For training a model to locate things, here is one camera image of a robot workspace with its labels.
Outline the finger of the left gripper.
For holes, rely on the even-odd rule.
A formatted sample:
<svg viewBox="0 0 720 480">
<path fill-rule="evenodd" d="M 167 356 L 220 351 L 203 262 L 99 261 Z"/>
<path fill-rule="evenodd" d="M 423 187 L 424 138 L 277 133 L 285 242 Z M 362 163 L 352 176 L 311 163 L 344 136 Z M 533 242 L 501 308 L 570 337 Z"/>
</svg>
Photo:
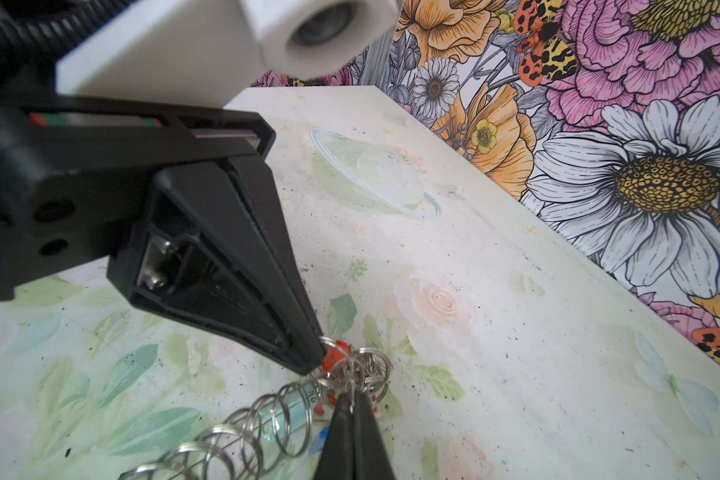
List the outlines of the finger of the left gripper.
<svg viewBox="0 0 720 480">
<path fill-rule="evenodd" d="M 323 361 L 323 332 L 261 159 L 157 173 L 107 278 L 133 307 L 236 341 L 298 374 Z"/>
</svg>

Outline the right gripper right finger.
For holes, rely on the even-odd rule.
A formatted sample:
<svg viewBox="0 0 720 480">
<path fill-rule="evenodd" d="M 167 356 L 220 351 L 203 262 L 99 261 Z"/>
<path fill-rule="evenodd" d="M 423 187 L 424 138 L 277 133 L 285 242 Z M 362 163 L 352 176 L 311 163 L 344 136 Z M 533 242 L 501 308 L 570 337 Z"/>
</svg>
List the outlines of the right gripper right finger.
<svg viewBox="0 0 720 480">
<path fill-rule="evenodd" d="M 361 391 L 352 397 L 352 454 L 354 480 L 396 479 L 372 401 Z"/>
</svg>

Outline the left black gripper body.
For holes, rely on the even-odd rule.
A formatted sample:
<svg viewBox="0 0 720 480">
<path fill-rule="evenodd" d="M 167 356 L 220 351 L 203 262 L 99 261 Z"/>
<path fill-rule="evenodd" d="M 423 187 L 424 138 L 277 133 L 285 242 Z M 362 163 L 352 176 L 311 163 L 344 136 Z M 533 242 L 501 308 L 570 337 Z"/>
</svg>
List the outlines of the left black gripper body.
<svg viewBox="0 0 720 480">
<path fill-rule="evenodd" d="M 253 112 L 0 91 L 0 301 L 114 254 L 159 171 L 263 159 L 275 137 Z"/>
</svg>

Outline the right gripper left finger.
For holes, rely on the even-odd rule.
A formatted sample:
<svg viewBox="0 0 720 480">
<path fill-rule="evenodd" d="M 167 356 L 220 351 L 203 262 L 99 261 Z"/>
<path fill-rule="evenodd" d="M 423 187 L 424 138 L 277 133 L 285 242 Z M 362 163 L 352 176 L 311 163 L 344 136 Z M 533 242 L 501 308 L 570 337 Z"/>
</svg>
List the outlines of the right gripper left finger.
<svg viewBox="0 0 720 480">
<path fill-rule="evenodd" d="M 352 395 L 341 394 L 313 476 L 314 480 L 352 480 L 354 478 L 352 407 Z"/>
</svg>

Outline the blue tagged key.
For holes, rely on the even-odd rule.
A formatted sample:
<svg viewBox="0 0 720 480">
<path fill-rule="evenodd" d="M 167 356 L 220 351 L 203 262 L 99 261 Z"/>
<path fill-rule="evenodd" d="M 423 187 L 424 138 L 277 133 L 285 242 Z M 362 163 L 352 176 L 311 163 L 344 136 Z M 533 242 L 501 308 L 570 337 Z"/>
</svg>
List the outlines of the blue tagged key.
<svg viewBox="0 0 720 480">
<path fill-rule="evenodd" d="M 319 456 L 322 453 L 325 443 L 326 443 L 328 433 L 329 433 L 328 426 L 326 426 L 325 428 L 323 428 L 322 430 L 320 430 L 317 433 L 317 435 L 315 436 L 315 438 L 312 441 L 312 443 L 309 447 L 309 450 L 308 450 L 310 456 L 315 456 L 315 455 Z"/>
</svg>

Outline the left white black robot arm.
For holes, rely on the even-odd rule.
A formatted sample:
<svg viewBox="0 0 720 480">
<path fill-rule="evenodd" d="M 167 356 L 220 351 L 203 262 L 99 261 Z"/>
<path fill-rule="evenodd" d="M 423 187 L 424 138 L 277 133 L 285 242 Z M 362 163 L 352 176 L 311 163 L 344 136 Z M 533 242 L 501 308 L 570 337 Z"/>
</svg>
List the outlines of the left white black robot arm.
<svg viewBox="0 0 720 480">
<path fill-rule="evenodd" d="M 63 96 L 64 55 L 129 1 L 0 2 L 0 301 L 106 259 L 135 308 L 299 374 L 325 355 L 253 112 Z"/>
</svg>

